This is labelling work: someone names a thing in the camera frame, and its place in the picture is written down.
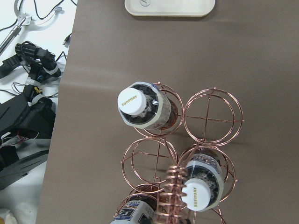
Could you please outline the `copper wire bottle basket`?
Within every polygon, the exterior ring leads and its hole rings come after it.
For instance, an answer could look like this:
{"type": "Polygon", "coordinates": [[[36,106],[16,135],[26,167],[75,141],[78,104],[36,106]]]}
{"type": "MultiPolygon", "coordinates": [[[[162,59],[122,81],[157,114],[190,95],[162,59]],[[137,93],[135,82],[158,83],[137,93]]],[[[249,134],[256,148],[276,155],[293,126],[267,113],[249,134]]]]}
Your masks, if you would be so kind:
{"type": "MultiPolygon", "coordinates": [[[[235,96],[218,88],[201,90],[195,93],[186,104],[183,104],[181,97],[171,87],[162,83],[155,85],[175,103],[178,108],[178,119],[174,126],[165,130],[145,130],[133,127],[142,135],[142,138],[127,147],[121,160],[121,167],[125,168],[125,162],[129,161],[131,168],[135,168],[134,159],[139,155],[144,155],[147,158],[154,157],[156,160],[166,158],[170,166],[163,178],[154,175],[154,179],[150,181],[135,171],[135,176],[140,180],[140,184],[159,184],[161,187],[157,191],[157,219],[154,224],[196,224],[198,214],[201,212],[188,209],[186,203],[182,201],[182,197],[186,195],[182,192],[182,188],[185,187],[184,182],[187,180],[185,167],[195,151],[200,148],[212,149],[219,157],[224,177],[224,191],[220,203],[228,198],[235,187],[237,178],[232,160],[225,152],[221,151],[220,147],[230,143],[239,134],[244,122],[242,107],[235,96]],[[216,98],[229,108],[229,115],[223,122],[229,124],[230,127],[220,138],[208,139],[206,135],[197,137],[187,125],[189,108],[197,100],[204,98],[208,102],[216,98]]],[[[131,190],[137,186],[130,181],[127,175],[124,175],[124,179],[131,190]]],[[[220,223],[225,223],[219,205],[209,210],[217,214],[220,223]]]]}

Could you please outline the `rear tea bottle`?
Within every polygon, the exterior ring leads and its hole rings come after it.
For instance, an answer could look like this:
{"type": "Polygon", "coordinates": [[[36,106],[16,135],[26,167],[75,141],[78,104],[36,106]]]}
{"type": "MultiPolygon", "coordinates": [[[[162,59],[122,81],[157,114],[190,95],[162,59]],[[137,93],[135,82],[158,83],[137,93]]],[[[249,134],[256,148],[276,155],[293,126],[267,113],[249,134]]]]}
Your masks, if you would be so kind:
{"type": "Polygon", "coordinates": [[[131,84],[119,93],[117,105],[123,121],[139,129],[169,129],[178,119],[175,103],[152,83],[131,84]]]}

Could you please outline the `tea bottle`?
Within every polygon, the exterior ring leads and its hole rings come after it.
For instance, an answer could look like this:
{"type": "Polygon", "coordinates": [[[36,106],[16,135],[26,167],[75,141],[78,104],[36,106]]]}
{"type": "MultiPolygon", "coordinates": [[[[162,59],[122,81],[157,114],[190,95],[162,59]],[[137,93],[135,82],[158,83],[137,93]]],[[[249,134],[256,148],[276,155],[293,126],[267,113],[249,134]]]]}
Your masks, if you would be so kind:
{"type": "Polygon", "coordinates": [[[200,148],[186,165],[187,180],[182,201],[188,209],[203,212],[219,205],[224,191],[224,177],[218,155],[210,148],[200,148]]]}
{"type": "Polygon", "coordinates": [[[152,83],[131,84],[119,93],[117,105],[123,121],[139,129],[169,129],[178,119],[175,103],[152,83]]]}
{"type": "Polygon", "coordinates": [[[156,219],[159,184],[137,185],[120,203],[111,224],[153,224],[156,219]]]}

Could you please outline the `middle tea bottle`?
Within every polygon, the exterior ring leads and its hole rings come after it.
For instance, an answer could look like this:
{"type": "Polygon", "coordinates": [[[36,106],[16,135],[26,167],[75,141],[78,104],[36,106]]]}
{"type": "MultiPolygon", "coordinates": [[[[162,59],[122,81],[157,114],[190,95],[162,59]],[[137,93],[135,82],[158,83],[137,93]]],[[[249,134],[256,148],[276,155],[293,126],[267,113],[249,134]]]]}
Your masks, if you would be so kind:
{"type": "Polygon", "coordinates": [[[203,212],[219,205],[224,191],[224,177],[218,155],[210,148],[200,148],[186,165],[187,180],[182,201],[188,209],[203,212]]]}

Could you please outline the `front tea bottle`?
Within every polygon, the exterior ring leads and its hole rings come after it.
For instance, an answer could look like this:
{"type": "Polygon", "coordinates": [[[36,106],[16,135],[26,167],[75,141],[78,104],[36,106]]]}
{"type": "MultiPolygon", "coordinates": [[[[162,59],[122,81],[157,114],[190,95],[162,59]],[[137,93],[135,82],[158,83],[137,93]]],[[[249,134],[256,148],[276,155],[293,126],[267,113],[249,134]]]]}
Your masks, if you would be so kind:
{"type": "Polygon", "coordinates": [[[159,184],[137,185],[120,203],[111,224],[153,224],[156,219],[159,184]]]}

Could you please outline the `beige tray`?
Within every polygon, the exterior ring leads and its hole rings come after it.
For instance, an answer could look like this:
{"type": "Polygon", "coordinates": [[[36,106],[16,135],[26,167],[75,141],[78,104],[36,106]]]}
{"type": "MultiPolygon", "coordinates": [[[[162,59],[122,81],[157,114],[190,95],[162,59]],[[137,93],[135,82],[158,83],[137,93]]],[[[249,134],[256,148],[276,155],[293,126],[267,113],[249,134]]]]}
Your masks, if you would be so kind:
{"type": "Polygon", "coordinates": [[[125,0],[125,9],[133,16],[203,17],[215,0],[125,0]]]}

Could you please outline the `black equipment case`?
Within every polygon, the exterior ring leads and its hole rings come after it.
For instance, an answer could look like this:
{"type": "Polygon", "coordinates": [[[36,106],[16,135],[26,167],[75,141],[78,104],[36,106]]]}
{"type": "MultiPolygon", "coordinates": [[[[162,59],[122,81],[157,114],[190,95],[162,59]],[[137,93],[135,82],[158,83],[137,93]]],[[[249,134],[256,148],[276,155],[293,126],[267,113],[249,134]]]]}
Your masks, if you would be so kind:
{"type": "MultiPolygon", "coordinates": [[[[61,76],[55,55],[31,42],[18,43],[16,54],[3,61],[0,77],[8,76],[19,66],[29,67],[23,92],[0,105],[0,134],[32,139],[51,139],[56,114],[53,101],[42,94],[40,85],[51,77],[61,76]]],[[[16,146],[0,146],[0,188],[5,189],[47,160],[44,150],[19,158],[16,146]]]]}

